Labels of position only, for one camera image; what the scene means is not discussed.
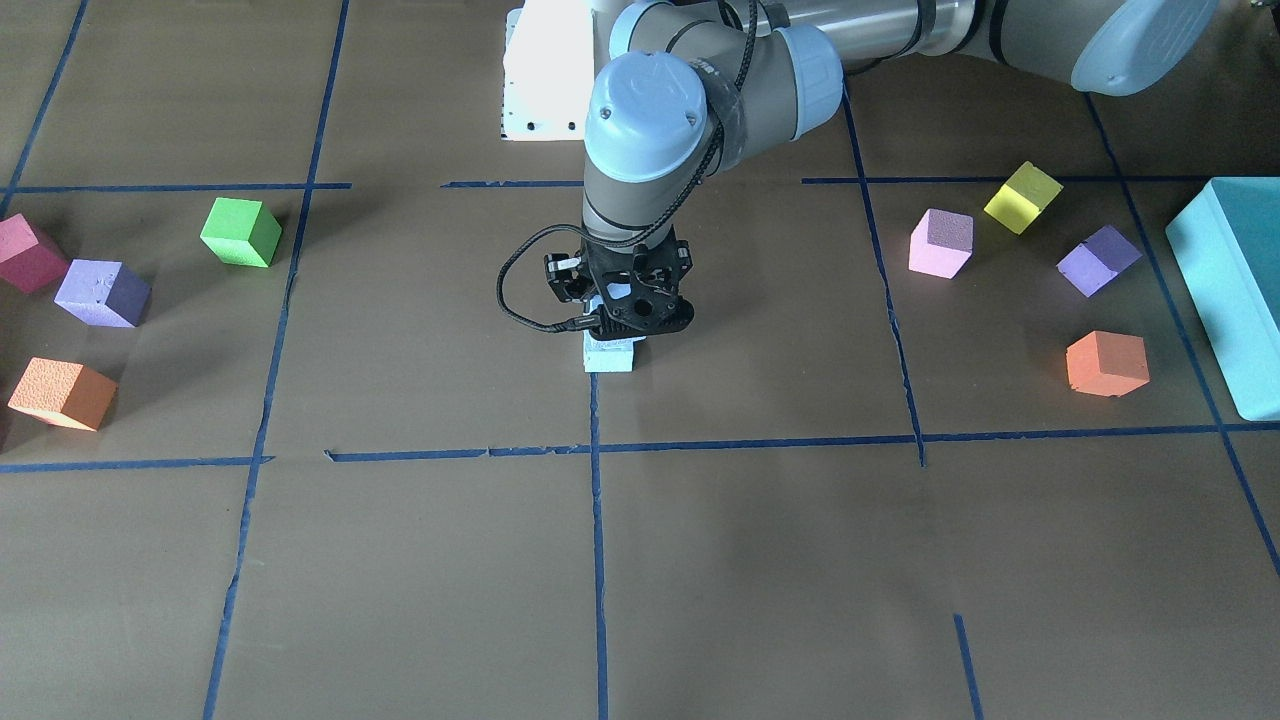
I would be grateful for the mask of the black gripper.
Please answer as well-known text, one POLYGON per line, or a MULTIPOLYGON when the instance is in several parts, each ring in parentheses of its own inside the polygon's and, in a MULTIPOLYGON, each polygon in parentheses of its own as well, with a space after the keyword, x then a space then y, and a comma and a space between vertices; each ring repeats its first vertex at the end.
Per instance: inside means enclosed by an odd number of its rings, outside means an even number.
POLYGON ((627 287, 632 299, 673 301, 681 279, 692 269, 689 245, 672 228, 660 240, 649 238, 627 249, 609 249, 584 228, 579 233, 580 252, 544 256, 547 283, 563 304, 584 302, 596 295, 622 299, 612 288, 614 284, 627 287))

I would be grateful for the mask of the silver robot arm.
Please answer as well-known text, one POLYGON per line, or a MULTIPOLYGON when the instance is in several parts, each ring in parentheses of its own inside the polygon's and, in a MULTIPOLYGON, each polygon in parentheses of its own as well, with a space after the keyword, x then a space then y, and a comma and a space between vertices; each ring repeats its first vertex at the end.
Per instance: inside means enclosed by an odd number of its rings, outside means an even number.
POLYGON ((840 108, 849 76, 960 54, 1115 97, 1164 78, 1213 1, 635 1, 608 33, 582 124, 579 251, 550 254, 562 302, 614 284, 645 314, 689 270, 672 223, 694 184, 795 141, 840 108))

